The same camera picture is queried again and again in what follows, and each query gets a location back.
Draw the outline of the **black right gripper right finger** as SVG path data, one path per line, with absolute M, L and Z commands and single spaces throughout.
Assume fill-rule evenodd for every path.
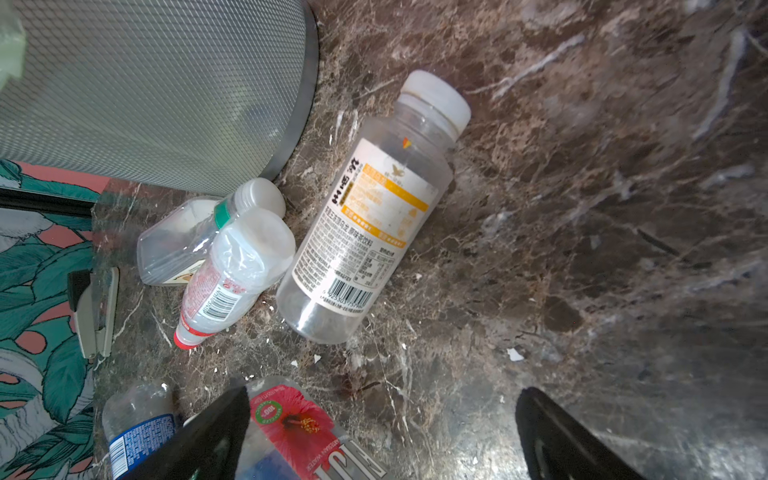
M 528 387 L 515 420 L 532 479 L 635 479 L 643 477 L 543 391 Z

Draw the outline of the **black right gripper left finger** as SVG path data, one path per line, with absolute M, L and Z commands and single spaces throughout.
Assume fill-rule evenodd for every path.
M 249 421 L 246 388 L 232 388 L 123 477 L 233 479 Z

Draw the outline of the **clear bottle blue cap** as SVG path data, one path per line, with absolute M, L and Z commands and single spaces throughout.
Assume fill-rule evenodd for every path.
M 249 425 L 237 479 L 393 479 L 299 385 L 272 376 L 246 384 Z

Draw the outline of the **blue label clear water bottle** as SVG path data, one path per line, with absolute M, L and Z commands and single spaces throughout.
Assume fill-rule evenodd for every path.
M 121 479 L 175 435 L 173 388 L 158 380 L 112 395 L 104 406 L 102 427 L 112 478 Z

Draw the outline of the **white cap orange label bottle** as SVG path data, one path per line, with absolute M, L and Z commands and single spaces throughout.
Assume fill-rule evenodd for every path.
M 326 345 L 353 336 L 451 183 L 470 119 L 452 86 L 416 70 L 393 114 L 363 123 L 277 290 L 294 331 Z

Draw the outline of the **grey mesh waste bin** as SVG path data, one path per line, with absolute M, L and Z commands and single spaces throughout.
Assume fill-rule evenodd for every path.
M 5 1 L 4 159 L 226 195 L 276 178 L 308 120 L 305 1 Z

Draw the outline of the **grey black stapler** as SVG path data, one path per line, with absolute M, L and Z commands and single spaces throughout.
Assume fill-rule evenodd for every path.
M 67 275 L 67 297 L 82 356 L 109 358 L 114 340 L 119 269 L 111 267 L 101 286 L 89 270 Z

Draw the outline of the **red cap white bottle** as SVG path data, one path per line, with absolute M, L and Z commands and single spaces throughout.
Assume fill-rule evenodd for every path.
M 174 343 L 191 350 L 229 328 L 292 264 L 296 241 L 277 214 L 253 207 L 216 235 L 184 291 Z

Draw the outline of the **clear bottle green neck band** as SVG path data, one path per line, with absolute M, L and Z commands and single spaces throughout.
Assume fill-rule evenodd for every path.
M 137 240 L 137 268 L 151 286 L 187 284 L 216 235 L 236 214 L 260 207 L 282 217 L 284 198 L 271 181 L 255 178 L 223 199 L 195 197 L 145 230 Z

